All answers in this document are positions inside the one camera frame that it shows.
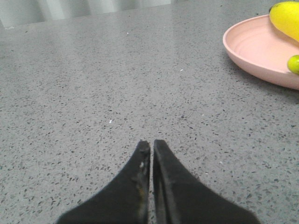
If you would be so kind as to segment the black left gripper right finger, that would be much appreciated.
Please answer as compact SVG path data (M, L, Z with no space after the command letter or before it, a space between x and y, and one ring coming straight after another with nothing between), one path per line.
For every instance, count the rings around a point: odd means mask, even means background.
M248 210L198 181L164 140L154 141L153 183L159 224L258 224Z

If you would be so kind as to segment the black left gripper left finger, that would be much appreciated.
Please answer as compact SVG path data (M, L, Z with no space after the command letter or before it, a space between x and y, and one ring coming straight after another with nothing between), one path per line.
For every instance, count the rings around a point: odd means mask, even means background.
M99 193L64 213L59 224L146 224L150 145L140 141L127 164Z

